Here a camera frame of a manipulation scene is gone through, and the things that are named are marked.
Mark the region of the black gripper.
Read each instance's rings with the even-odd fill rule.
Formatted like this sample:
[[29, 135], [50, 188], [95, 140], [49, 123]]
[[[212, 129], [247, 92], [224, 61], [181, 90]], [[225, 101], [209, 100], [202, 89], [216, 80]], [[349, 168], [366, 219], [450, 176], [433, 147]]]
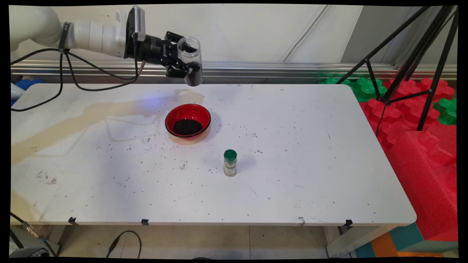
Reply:
[[163, 65], [166, 67], [166, 77], [185, 78], [196, 74], [201, 69], [199, 62], [185, 63], [171, 58], [170, 49], [175, 48], [182, 38], [182, 35], [167, 31], [164, 39], [146, 35], [144, 41], [138, 41], [134, 40], [132, 33], [127, 33], [127, 58]]

